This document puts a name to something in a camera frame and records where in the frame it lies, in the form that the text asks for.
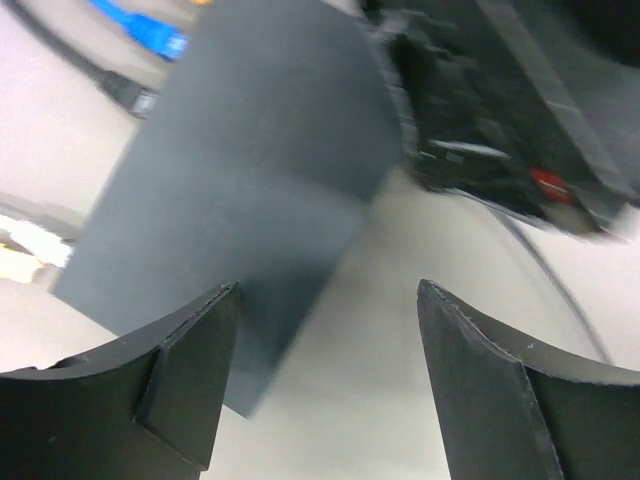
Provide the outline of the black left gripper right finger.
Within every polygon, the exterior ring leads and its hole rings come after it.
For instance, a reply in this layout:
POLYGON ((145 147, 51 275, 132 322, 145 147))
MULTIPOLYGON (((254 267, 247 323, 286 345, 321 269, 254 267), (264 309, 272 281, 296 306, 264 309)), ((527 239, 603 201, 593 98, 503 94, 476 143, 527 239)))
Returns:
POLYGON ((549 345, 435 282, 417 295, 452 478, 638 478, 638 372, 549 345))

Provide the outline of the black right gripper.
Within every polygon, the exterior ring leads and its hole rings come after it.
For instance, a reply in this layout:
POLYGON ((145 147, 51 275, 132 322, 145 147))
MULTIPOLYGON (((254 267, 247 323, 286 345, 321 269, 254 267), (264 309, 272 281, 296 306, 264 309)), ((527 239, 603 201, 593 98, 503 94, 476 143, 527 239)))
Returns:
POLYGON ((627 1, 368 1, 416 181, 533 225, 612 231, 631 204, 627 1))

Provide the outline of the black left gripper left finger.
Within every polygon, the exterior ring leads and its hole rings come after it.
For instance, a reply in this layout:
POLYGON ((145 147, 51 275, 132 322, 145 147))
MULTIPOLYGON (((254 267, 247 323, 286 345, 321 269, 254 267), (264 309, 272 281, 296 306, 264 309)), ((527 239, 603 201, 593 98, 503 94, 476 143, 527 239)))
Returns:
POLYGON ((46 369, 1 377, 5 479, 196 479, 210 465, 241 317, 227 284, 46 369))

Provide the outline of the dark grey network switch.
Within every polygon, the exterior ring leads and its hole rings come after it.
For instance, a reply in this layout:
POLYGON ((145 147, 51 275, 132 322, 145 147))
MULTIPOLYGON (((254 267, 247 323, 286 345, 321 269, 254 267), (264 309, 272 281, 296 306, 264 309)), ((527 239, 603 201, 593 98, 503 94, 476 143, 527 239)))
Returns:
POLYGON ((238 283, 225 404, 247 416, 402 156, 396 108, 354 16, 322 1, 217 1, 54 295, 123 335, 238 283))

